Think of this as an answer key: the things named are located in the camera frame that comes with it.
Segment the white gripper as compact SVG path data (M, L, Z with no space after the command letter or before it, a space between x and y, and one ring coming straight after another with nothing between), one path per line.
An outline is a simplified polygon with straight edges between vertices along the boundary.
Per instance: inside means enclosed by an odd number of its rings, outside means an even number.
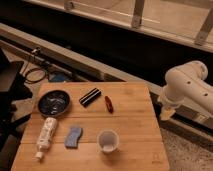
M160 119L162 121L169 120L171 116L175 113L175 110L181 105L182 101L172 101L166 96L160 95L158 101L162 104Z

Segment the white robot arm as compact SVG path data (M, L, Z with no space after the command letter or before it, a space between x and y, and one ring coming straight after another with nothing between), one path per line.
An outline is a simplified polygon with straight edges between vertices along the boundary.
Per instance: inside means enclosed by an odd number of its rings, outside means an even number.
M213 87L205 82L207 76L207 66L197 60L169 69L165 74L166 85L158 97L162 104L160 119L169 120L185 98L213 114Z

